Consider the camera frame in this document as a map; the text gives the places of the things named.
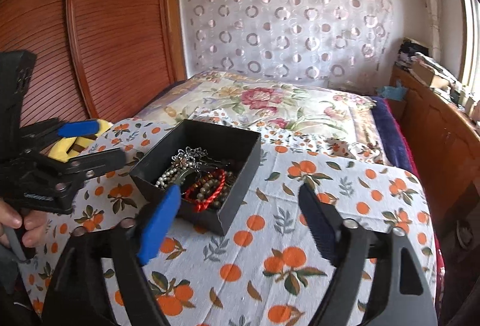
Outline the person's left hand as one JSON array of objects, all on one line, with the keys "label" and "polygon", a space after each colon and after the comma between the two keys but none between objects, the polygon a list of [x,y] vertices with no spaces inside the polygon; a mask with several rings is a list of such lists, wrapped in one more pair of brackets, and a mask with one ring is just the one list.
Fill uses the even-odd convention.
[{"label": "person's left hand", "polygon": [[44,242],[47,232],[47,213],[44,211],[30,210],[19,213],[3,199],[0,201],[1,244],[9,247],[10,242],[5,233],[5,228],[24,228],[22,242],[27,248],[34,248]]}]

